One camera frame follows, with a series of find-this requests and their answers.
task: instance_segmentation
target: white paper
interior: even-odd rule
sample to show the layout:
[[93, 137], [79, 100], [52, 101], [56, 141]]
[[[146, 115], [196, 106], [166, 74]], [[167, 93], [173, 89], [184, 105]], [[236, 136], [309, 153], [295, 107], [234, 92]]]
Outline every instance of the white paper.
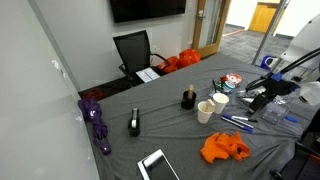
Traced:
[[143, 82], [149, 82], [159, 78], [160, 76], [154, 72], [151, 68], [147, 68], [136, 72], [136, 74], [143, 80]]

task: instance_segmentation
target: wall-mounted tv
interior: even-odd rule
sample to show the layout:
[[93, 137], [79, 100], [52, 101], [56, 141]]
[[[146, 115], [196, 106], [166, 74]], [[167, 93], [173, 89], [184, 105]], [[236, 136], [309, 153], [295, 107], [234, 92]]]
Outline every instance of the wall-mounted tv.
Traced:
[[110, 0], [115, 23], [183, 14], [186, 0]]

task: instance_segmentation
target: gray tablecloth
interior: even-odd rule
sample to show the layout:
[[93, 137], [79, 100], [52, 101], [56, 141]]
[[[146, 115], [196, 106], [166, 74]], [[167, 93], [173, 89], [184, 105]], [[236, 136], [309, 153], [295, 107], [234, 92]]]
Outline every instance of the gray tablecloth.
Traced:
[[[206, 179], [270, 179], [270, 169], [281, 170], [294, 154], [294, 141], [298, 140], [310, 124], [315, 107], [293, 100], [291, 115], [299, 120], [295, 124], [280, 121], [272, 125], [260, 120], [251, 123], [254, 134], [211, 116], [207, 124], [197, 121], [197, 108], [183, 110], [180, 107], [182, 93], [190, 84], [197, 93], [196, 103], [208, 99], [212, 90], [211, 80], [228, 72], [241, 75], [244, 80], [237, 90], [266, 72], [217, 54], [198, 64], [163, 76], [155, 81], [137, 86], [100, 101], [103, 119], [109, 129], [108, 140], [112, 153], [103, 156], [92, 144], [101, 179], [142, 179], [137, 162], [152, 152], [162, 149], [181, 180]], [[240, 106], [235, 93], [224, 112], [244, 116], [247, 109]], [[127, 129], [132, 108], [140, 109], [141, 133], [130, 137]], [[91, 124], [87, 124], [92, 140]], [[250, 147], [251, 155], [236, 161], [232, 157], [206, 163], [201, 155], [205, 139], [215, 132], [241, 133]]]

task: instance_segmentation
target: white cup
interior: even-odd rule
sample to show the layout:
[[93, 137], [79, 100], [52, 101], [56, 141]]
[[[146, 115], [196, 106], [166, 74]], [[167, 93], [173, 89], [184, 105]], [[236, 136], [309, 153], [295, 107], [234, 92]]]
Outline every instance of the white cup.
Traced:
[[214, 113], [220, 114], [226, 104], [229, 102], [229, 97], [222, 93], [215, 93], [213, 96], [213, 102], [216, 104], [216, 109], [214, 110]]
[[209, 111], [209, 112], [206, 112], [206, 108], [207, 108], [206, 101], [201, 101], [198, 104], [198, 121], [201, 124], [207, 123], [208, 120], [210, 119], [212, 113], [214, 112], [214, 108], [211, 109], [211, 111]]

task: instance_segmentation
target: gray wall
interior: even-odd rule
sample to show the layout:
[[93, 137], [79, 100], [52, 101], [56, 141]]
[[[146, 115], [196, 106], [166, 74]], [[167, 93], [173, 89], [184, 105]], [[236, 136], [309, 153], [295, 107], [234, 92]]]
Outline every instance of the gray wall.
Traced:
[[113, 23], [109, 0], [30, 1], [38, 5], [81, 90], [123, 76], [113, 36], [146, 29], [151, 46], [165, 57], [192, 43], [197, 0], [187, 0], [184, 15], [121, 24]]
[[99, 179], [79, 96], [28, 1], [0, 1], [0, 23], [0, 179]]

